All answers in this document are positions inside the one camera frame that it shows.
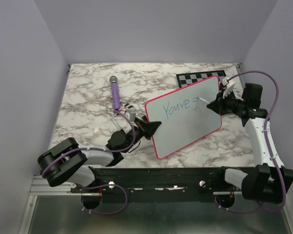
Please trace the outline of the pink framed whiteboard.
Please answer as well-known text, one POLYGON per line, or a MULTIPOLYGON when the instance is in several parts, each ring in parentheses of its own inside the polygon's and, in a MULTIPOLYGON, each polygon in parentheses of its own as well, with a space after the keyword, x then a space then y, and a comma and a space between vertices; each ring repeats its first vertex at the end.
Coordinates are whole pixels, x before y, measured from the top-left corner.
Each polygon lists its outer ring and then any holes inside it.
POLYGON ((162 124, 152 137, 158 159, 163 159, 217 131, 222 126, 221 116, 207 108, 219 93, 219 77, 198 81, 145 103, 148 121, 162 124))

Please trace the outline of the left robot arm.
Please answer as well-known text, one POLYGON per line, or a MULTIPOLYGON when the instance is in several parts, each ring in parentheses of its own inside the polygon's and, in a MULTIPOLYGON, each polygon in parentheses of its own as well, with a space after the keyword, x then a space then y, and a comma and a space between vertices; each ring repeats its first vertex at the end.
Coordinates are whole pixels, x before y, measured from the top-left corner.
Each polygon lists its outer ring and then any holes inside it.
POLYGON ((50 187, 71 182, 92 193, 99 184, 90 165, 117 165, 124 159, 123 154, 139 144, 141 138, 150 140, 161 124, 160 121, 149 122, 146 117, 136 117, 127 133, 123 129, 115 131, 103 148, 80 147, 73 137, 69 137, 38 157, 42 177, 50 187))

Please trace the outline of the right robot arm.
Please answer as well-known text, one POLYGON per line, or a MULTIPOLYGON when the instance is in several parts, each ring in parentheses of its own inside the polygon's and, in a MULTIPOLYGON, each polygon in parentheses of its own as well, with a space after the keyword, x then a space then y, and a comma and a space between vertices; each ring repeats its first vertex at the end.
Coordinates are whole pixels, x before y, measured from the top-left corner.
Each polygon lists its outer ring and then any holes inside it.
POLYGON ((247 83, 242 98, 234 93, 234 81, 223 81, 216 99, 207 105, 215 113, 223 116, 238 116, 250 138, 255 167, 248 173, 240 169, 226 169, 215 178, 215 186, 226 191, 232 185, 242 191, 248 200, 282 204, 293 182, 293 170, 285 168, 270 133, 268 111, 260 108, 263 87, 247 83))

